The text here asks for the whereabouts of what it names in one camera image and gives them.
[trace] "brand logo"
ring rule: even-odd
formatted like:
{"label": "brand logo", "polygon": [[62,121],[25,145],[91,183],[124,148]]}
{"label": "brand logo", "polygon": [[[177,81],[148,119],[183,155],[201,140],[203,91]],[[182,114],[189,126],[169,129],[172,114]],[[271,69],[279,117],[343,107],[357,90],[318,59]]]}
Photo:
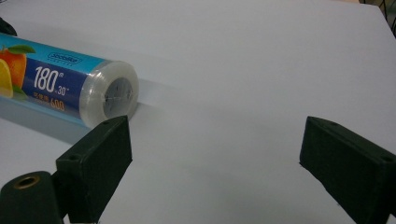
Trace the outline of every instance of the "brand logo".
{"label": "brand logo", "polygon": [[76,64],[80,63],[82,59],[68,55],[68,54],[63,54],[63,53],[57,53],[57,52],[52,52],[49,54],[49,59],[58,61],[58,62],[63,62],[63,63],[71,63],[71,64]]}

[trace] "green leaf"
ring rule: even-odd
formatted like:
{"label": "green leaf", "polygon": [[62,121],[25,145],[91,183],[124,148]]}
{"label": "green leaf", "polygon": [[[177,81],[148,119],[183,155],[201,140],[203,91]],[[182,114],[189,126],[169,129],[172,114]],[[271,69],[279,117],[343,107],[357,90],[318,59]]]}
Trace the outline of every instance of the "green leaf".
{"label": "green leaf", "polygon": [[8,51],[13,54],[35,53],[35,50],[28,45],[14,45],[8,47]]}
{"label": "green leaf", "polygon": [[19,100],[19,101],[24,101],[27,100],[27,95],[26,93],[19,87],[12,85],[12,90],[14,90],[14,97],[12,97],[15,100]]}

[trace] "brass screw hole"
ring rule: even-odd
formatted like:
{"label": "brass screw hole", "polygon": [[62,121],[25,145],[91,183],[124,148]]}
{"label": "brass screw hole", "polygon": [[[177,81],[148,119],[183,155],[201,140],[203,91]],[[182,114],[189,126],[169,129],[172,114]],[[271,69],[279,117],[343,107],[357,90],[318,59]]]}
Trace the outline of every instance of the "brass screw hole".
{"label": "brass screw hole", "polygon": [[27,189],[35,185],[40,181],[40,176],[33,175],[33,176],[26,176],[25,178],[21,179],[17,183],[15,183],[15,189]]}

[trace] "black object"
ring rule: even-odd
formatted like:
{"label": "black object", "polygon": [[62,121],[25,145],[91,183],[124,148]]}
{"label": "black object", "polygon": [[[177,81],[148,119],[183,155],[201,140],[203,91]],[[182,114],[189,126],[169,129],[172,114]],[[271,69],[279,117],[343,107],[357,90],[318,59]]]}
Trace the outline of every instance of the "black object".
{"label": "black object", "polygon": [[1,17],[0,17],[0,33],[6,35],[17,35],[17,32],[15,31],[14,27],[8,24],[8,22],[4,21]]}
{"label": "black object", "polygon": [[385,224],[395,214],[396,156],[345,127],[308,117],[300,164],[356,223]]}
{"label": "black object", "polygon": [[34,172],[5,184],[0,223],[97,223],[132,162],[127,117],[99,124],[56,160],[57,172]]}

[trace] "cling film roll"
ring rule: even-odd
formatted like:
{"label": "cling film roll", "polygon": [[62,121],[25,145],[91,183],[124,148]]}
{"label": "cling film roll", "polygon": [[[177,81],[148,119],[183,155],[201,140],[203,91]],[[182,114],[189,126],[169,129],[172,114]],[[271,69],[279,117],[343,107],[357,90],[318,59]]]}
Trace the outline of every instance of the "cling film roll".
{"label": "cling film roll", "polygon": [[0,96],[93,128],[130,118],[139,84],[134,68],[0,34]]}

